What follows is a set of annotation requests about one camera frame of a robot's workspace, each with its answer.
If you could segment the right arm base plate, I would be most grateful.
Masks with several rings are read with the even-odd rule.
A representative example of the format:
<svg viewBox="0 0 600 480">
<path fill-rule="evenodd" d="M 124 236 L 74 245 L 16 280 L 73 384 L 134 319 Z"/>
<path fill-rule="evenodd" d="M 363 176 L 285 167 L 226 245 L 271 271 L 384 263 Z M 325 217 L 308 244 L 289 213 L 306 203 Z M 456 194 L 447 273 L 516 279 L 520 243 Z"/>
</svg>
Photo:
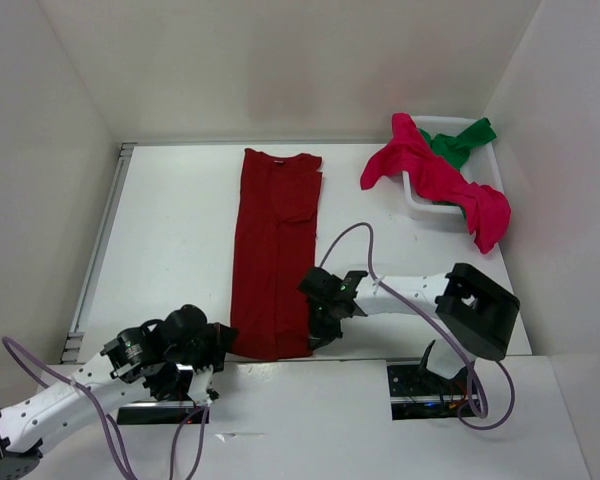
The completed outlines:
<svg viewBox="0 0 600 480">
<path fill-rule="evenodd" d="M 468 375 L 439 377 L 416 363 L 386 365 L 393 421 L 455 418 L 468 405 Z"/>
</svg>

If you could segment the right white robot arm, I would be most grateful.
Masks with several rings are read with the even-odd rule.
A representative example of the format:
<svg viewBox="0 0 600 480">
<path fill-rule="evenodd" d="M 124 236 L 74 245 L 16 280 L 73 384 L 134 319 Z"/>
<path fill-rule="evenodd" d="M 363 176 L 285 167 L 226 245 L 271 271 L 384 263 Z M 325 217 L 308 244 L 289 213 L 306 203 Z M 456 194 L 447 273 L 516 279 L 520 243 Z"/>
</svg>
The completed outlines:
<svg viewBox="0 0 600 480">
<path fill-rule="evenodd" d="M 442 392 L 478 358 L 503 360 L 520 309 L 515 295 L 466 263 L 419 277 L 354 270 L 339 278 L 312 267 L 298 290 L 309 304 L 312 349 L 341 338 L 344 319 L 388 314 L 423 319 L 439 335 L 418 369 L 420 385 L 430 393 Z"/>
</svg>

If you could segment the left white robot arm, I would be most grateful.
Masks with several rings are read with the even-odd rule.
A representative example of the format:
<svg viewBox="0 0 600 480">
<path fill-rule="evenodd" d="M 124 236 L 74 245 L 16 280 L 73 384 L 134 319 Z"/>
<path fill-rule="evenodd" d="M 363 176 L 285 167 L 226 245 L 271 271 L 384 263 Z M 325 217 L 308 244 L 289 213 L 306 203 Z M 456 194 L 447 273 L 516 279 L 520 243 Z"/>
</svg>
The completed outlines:
<svg viewBox="0 0 600 480">
<path fill-rule="evenodd" d="M 43 456 L 82 428 L 109 425 L 111 412 L 136 401 L 182 400 L 191 416 L 218 394 L 212 377 L 238 336 L 184 305 L 165 319 L 119 332 L 70 376 L 0 408 L 0 479 L 21 479 Z"/>
</svg>

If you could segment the dark red t shirt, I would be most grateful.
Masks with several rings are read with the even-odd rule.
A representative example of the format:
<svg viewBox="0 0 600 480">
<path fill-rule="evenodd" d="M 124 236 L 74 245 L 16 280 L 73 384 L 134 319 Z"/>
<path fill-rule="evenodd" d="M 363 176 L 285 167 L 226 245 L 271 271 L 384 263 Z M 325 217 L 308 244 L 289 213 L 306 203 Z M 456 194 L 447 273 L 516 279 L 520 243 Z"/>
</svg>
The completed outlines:
<svg viewBox="0 0 600 480">
<path fill-rule="evenodd" d="M 248 148 L 240 179 L 230 324 L 234 354 L 275 361 L 311 355 L 298 286 L 314 265 L 322 160 Z"/>
</svg>

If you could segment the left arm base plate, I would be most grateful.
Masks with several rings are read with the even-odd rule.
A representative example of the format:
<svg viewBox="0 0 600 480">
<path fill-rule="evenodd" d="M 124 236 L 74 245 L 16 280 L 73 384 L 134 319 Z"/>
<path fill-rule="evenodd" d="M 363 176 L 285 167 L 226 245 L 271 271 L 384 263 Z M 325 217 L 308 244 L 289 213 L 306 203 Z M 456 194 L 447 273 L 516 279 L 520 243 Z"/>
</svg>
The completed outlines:
<svg viewBox="0 0 600 480">
<path fill-rule="evenodd" d="M 212 369 L 176 365 L 173 390 L 163 399 L 137 401 L 118 410 L 116 422 L 129 425 L 177 425 L 204 423 L 203 413 L 219 398 L 213 388 Z"/>
</svg>

